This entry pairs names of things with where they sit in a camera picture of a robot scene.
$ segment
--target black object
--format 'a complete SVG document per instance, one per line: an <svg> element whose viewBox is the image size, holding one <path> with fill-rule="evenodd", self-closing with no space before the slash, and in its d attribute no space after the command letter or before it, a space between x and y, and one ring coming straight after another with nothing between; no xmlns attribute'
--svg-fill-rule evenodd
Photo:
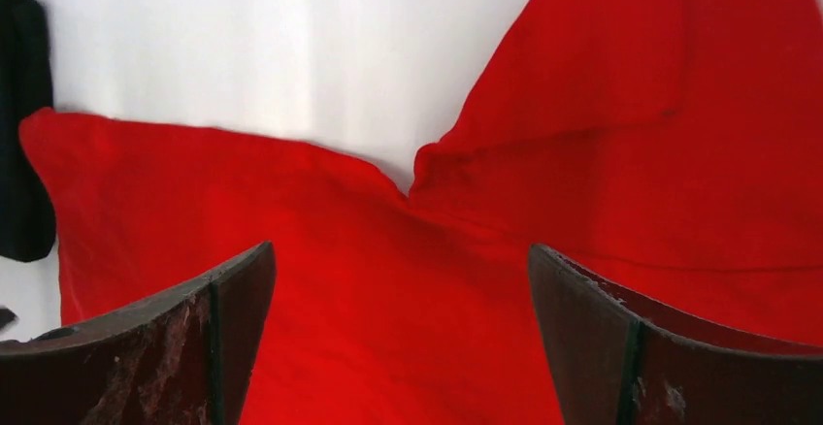
<svg viewBox="0 0 823 425"><path fill-rule="evenodd" d="M0 343L0 423L237 424L275 285L272 245L28 343Z"/></svg>
<svg viewBox="0 0 823 425"><path fill-rule="evenodd" d="M568 425L823 424L823 347L678 311L544 245L529 280Z"/></svg>
<svg viewBox="0 0 823 425"><path fill-rule="evenodd" d="M0 256L21 262L54 245L54 210L17 134L25 117L51 105L46 13L34 0L0 0Z"/></svg>
<svg viewBox="0 0 823 425"><path fill-rule="evenodd" d="M17 315L13 311L0 306L0 333L3 333L6 328L17 321Z"/></svg>

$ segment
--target red cushion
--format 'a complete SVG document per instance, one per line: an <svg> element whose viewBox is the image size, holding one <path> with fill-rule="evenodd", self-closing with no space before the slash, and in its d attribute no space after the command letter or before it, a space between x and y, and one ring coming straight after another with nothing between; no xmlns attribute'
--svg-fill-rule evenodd
<svg viewBox="0 0 823 425"><path fill-rule="evenodd" d="M65 323L275 243L244 423L559 423L527 243L412 211L374 166L303 143L48 110L23 138Z"/></svg>
<svg viewBox="0 0 823 425"><path fill-rule="evenodd" d="M454 129L418 154L410 202L703 317L823 344L815 1L604 1L527 5Z"/></svg>
<svg viewBox="0 0 823 425"><path fill-rule="evenodd" d="M559 423L526 246L823 344L813 0L532 0L405 200L306 144L43 111L67 323L264 239L246 423Z"/></svg>

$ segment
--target white backdrop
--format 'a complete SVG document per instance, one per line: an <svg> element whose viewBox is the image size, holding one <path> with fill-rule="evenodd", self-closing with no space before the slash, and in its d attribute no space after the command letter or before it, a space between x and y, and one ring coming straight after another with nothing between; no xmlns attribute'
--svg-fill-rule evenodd
<svg viewBox="0 0 823 425"><path fill-rule="evenodd" d="M41 0L58 109L309 140L401 188L527 0ZM54 255L0 259L2 338L59 325Z"/></svg>

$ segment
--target white curtain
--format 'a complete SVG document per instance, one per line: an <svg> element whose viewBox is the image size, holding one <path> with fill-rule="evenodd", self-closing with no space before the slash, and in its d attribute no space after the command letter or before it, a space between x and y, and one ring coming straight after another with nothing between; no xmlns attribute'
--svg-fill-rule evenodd
<svg viewBox="0 0 823 425"><path fill-rule="evenodd" d="M405 189L528 0L41 1L58 109L308 140ZM0 259L0 304L5 338L57 326L53 253Z"/></svg>

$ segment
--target pillowcase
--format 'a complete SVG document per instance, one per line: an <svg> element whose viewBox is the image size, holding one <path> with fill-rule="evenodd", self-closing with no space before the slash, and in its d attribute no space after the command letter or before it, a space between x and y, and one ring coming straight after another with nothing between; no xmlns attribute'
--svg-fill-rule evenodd
<svg viewBox="0 0 823 425"><path fill-rule="evenodd" d="M823 344L821 93L815 0L532 0L410 203Z"/></svg>
<svg viewBox="0 0 823 425"><path fill-rule="evenodd" d="M65 323L275 243L243 423L561 423L528 243L304 143L51 110L21 133L57 210Z"/></svg>

